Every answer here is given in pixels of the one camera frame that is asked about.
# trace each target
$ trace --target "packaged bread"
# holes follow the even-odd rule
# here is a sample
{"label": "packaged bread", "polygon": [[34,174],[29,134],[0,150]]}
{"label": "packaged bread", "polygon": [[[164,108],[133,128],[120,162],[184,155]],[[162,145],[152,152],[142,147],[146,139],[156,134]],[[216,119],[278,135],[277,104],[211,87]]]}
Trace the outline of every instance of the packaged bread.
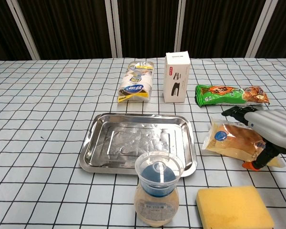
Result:
{"label": "packaged bread", "polygon": [[214,104],[269,104],[267,94],[259,86],[236,88],[223,85],[197,85],[195,99],[199,106]]}
{"label": "packaged bread", "polygon": [[[241,123],[213,119],[202,149],[243,161],[254,161],[265,146],[263,138],[249,127]],[[267,165],[285,166],[279,156],[273,158]]]}
{"label": "packaged bread", "polygon": [[152,62],[131,62],[119,88],[118,102],[149,101],[153,87],[153,70]]}

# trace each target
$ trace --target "robotic arm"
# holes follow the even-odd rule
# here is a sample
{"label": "robotic arm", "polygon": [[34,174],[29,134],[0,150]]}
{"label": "robotic arm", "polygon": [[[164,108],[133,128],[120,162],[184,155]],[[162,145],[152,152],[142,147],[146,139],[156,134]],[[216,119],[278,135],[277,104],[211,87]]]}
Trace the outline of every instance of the robotic arm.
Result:
{"label": "robotic arm", "polygon": [[243,163],[244,168],[258,171],[274,157],[286,154],[286,111],[234,106],[223,111],[222,115],[234,117],[237,121],[251,127],[266,143],[265,149],[255,161]]}

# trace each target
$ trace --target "stainless steel tray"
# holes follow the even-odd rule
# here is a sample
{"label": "stainless steel tray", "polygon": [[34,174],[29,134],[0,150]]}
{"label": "stainless steel tray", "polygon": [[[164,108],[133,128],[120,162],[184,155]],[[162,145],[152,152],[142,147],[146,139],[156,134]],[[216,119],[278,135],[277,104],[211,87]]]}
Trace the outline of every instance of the stainless steel tray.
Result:
{"label": "stainless steel tray", "polygon": [[197,168],[191,123],[181,116],[101,114],[88,132],[80,165],[94,173],[136,174],[134,163],[145,152],[164,151],[184,163],[183,177]]}

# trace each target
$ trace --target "white box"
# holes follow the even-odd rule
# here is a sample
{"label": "white box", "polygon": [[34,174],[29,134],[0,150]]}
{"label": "white box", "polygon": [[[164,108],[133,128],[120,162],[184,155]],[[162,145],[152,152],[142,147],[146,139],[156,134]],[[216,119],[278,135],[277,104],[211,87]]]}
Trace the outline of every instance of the white box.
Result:
{"label": "white box", "polygon": [[189,53],[168,52],[165,57],[163,95],[166,103],[185,101],[191,60]]}

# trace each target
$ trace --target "curtain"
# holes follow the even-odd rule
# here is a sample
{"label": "curtain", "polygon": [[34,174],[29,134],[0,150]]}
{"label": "curtain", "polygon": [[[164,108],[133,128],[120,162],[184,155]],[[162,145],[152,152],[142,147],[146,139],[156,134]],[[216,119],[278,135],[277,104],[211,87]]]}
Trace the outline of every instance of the curtain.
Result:
{"label": "curtain", "polygon": [[5,0],[0,0],[0,60],[31,60],[29,51]]}
{"label": "curtain", "polygon": [[256,57],[286,58],[286,0],[277,3]]}
{"label": "curtain", "polygon": [[265,0],[186,1],[181,50],[192,58],[244,57]]}
{"label": "curtain", "polygon": [[104,0],[18,0],[41,59],[110,58]]}
{"label": "curtain", "polygon": [[123,57],[174,51],[178,0],[118,0]]}

